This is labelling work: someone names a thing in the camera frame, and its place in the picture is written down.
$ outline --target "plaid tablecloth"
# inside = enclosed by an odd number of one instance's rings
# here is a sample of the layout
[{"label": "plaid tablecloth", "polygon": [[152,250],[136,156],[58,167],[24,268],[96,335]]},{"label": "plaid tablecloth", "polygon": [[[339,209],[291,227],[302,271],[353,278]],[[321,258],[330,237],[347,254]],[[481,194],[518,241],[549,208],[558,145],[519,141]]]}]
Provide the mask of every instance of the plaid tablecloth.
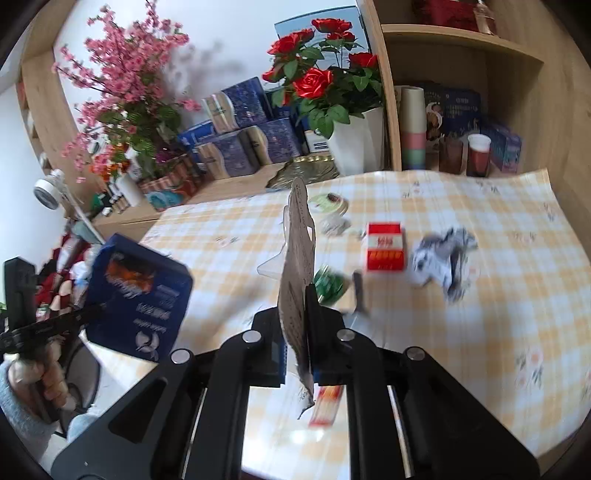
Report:
[{"label": "plaid tablecloth", "polygon": [[[402,222],[411,248],[429,232],[463,225],[476,235],[474,282],[446,304],[441,287],[411,287],[403,274],[366,275],[367,333],[378,346],[420,345],[535,455],[573,433],[591,408],[591,267],[560,210],[545,171],[503,180],[428,171],[377,172],[308,186],[349,201],[352,230],[317,235],[316,268],[361,267],[355,229]],[[178,346],[203,352],[249,328],[277,304],[278,282],[256,267],[283,244],[287,192],[166,211],[142,243],[185,263],[194,291]],[[352,289],[335,305],[354,306]],[[152,367],[100,347],[105,367],[131,387]],[[348,478],[345,398],[325,432],[295,420],[297,385],[253,388],[243,467],[272,478]]]}]

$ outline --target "red cigarette pack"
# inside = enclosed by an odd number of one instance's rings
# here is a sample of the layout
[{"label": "red cigarette pack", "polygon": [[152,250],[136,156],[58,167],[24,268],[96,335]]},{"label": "red cigarette pack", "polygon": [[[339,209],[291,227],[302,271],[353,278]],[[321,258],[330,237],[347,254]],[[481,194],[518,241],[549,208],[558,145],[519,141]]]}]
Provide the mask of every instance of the red cigarette pack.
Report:
[{"label": "red cigarette pack", "polygon": [[404,244],[400,223],[370,223],[366,249],[367,270],[404,270]]}]

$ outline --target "blue box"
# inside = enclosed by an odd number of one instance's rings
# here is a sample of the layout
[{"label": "blue box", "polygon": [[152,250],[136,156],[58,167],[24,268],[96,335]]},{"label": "blue box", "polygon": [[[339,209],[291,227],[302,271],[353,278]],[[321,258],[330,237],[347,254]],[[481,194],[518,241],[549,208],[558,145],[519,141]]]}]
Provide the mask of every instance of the blue box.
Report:
[{"label": "blue box", "polygon": [[289,118],[280,118],[246,129],[261,165],[282,163],[303,155],[302,139]]},{"label": "blue box", "polygon": [[258,77],[205,97],[202,103],[218,134],[263,124],[272,118],[271,107]]},{"label": "blue box", "polygon": [[[316,18],[340,18],[341,20],[345,20],[347,22],[351,22],[352,27],[349,30],[353,35],[356,37],[356,42],[361,45],[361,47],[354,48],[351,53],[359,53],[362,51],[369,51],[369,43],[367,39],[367,35],[365,33],[365,29],[361,22],[361,16],[359,15],[359,10],[356,6],[352,5],[350,7],[337,7],[337,8],[329,8],[327,10],[318,10],[317,12],[312,12],[309,14],[299,15],[298,17],[289,18],[288,20],[281,21],[275,24],[275,31],[277,35],[280,37],[285,37],[292,32],[302,30],[304,28],[311,28],[314,30],[314,37],[312,40],[308,42],[308,45],[318,42],[326,38],[326,33],[320,33],[312,26],[312,20]],[[343,68],[349,67],[349,55],[347,53],[345,58],[343,58]],[[336,66],[337,61],[336,57],[333,54],[325,53],[324,60],[319,60],[317,62],[318,68],[321,70],[327,70],[331,66]]]},{"label": "blue box", "polygon": [[480,132],[480,93],[474,90],[444,88],[443,133],[451,138],[465,138]]},{"label": "blue box", "polygon": [[206,122],[194,125],[193,127],[185,130],[177,135],[178,141],[181,142],[189,151],[193,150],[193,147],[203,141],[215,137],[217,135],[213,122],[207,120]]},{"label": "blue box", "polygon": [[483,123],[480,133],[492,141],[491,162],[503,173],[517,173],[521,155],[521,137],[512,133],[507,127],[489,120]]},{"label": "blue box", "polygon": [[259,162],[246,130],[214,137],[195,147],[201,162],[215,180],[251,175]]},{"label": "blue box", "polygon": [[104,303],[105,309],[86,326],[86,336],[158,362],[174,346],[192,289],[187,267],[116,233],[92,267],[86,304]]}]

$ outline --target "artificial pink blossom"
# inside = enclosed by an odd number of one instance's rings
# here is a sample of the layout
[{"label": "artificial pink blossom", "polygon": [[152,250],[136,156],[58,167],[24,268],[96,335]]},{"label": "artificial pink blossom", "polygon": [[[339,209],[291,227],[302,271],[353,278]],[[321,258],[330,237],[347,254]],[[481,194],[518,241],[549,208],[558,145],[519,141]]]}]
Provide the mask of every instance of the artificial pink blossom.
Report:
[{"label": "artificial pink blossom", "polygon": [[181,100],[179,103],[185,108],[185,110],[189,112],[196,112],[197,110],[201,110],[201,105],[199,105],[199,103],[190,98]]},{"label": "artificial pink blossom", "polygon": [[[163,66],[170,61],[173,49],[186,45],[189,37],[180,32],[182,25],[171,20],[160,20],[156,13],[156,1],[147,1],[147,16],[143,21],[135,21],[125,29],[115,23],[115,13],[105,5],[100,9],[100,15],[87,20],[88,25],[102,24],[104,35],[102,38],[87,38],[84,45],[90,53],[90,61],[95,69],[85,67],[69,52],[67,45],[60,48],[60,53],[68,62],[68,67],[60,67],[57,63],[52,66],[53,72],[59,72],[69,78],[79,88],[91,88],[100,92],[96,101],[88,101],[77,109],[80,112],[77,122],[83,125],[74,140],[64,146],[62,155],[73,157],[74,166],[82,170],[88,164],[87,152],[90,143],[94,143],[99,135],[103,135],[105,125],[99,118],[105,112],[112,111],[125,117],[126,103],[143,103],[151,115],[156,115],[164,97],[160,73]],[[200,109],[200,105],[191,99],[178,102],[187,110]],[[137,133],[135,125],[127,122],[120,124],[128,135]],[[125,134],[119,140],[129,142]],[[107,144],[90,159],[90,170],[103,177],[108,176],[116,154],[115,147]]]}]

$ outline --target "human hand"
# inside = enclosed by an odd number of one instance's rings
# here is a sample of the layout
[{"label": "human hand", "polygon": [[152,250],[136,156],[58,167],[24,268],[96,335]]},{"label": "human hand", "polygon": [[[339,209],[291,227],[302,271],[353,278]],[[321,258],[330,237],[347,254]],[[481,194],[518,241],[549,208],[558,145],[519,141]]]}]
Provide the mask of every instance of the human hand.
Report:
[{"label": "human hand", "polygon": [[8,370],[8,382],[13,392],[37,416],[40,416],[40,412],[31,394],[31,385],[39,380],[42,380],[45,386],[45,398],[52,401],[57,408],[64,407],[69,400],[64,374],[57,363],[61,355],[60,344],[49,343],[46,346],[46,355],[45,365],[34,360],[19,359],[14,361]]}]

